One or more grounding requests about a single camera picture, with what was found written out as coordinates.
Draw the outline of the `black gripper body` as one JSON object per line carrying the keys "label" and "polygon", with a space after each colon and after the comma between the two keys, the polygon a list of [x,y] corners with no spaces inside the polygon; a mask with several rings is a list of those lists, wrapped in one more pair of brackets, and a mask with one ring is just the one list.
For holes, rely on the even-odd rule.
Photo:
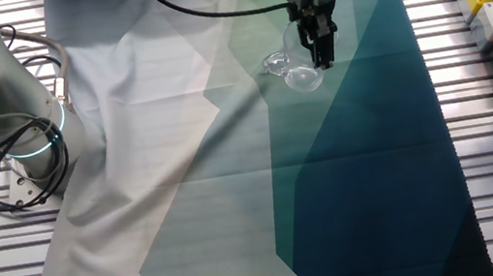
{"label": "black gripper body", "polygon": [[333,28],[336,0],[287,0],[290,21],[297,21],[305,30]]}

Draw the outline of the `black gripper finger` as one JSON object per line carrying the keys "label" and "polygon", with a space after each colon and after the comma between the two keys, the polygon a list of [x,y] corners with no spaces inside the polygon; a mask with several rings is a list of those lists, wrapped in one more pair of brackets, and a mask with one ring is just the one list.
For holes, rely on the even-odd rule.
{"label": "black gripper finger", "polygon": [[335,56],[335,40],[337,39],[337,26],[335,23],[327,27],[327,31],[319,34],[314,40],[316,61],[318,66],[323,69],[332,67]]}
{"label": "black gripper finger", "polygon": [[302,27],[298,26],[298,36],[301,46],[307,50],[307,55],[310,58],[312,66],[318,67],[318,62],[316,61],[316,54],[314,43],[308,38],[307,31]]}

